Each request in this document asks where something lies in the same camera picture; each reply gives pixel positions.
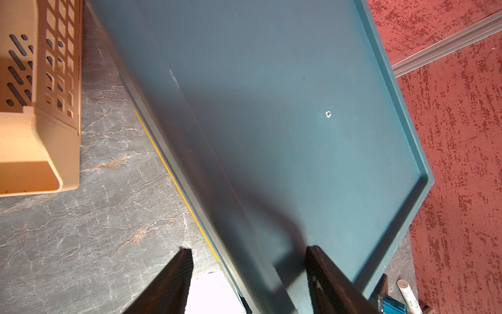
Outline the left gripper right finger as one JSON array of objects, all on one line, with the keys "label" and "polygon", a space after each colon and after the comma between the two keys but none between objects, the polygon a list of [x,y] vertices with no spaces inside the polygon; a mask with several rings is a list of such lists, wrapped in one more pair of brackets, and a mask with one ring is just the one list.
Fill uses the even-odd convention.
[{"label": "left gripper right finger", "polygon": [[319,246],[307,247],[305,269],[314,313],[378,312]]}]

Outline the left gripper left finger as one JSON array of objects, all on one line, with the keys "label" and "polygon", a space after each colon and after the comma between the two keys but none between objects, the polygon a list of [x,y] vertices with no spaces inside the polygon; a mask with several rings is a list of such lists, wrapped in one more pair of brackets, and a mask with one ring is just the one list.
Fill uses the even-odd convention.
[{"label": "left gripper left finger", "polygon": [[150,285],[124,312],[184,313],[192,274],[192,250],[181,247]]}]

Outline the teal three-drawer cabinet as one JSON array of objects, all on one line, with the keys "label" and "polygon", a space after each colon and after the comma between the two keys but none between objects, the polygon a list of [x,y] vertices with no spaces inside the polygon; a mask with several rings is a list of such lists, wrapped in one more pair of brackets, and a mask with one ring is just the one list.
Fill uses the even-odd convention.
[{"label": "teal three-drawer cabinet", "polygon": [[318,246],[369,298],[433,185],[366,1],[89,1],[254,313],[311,313]]}]

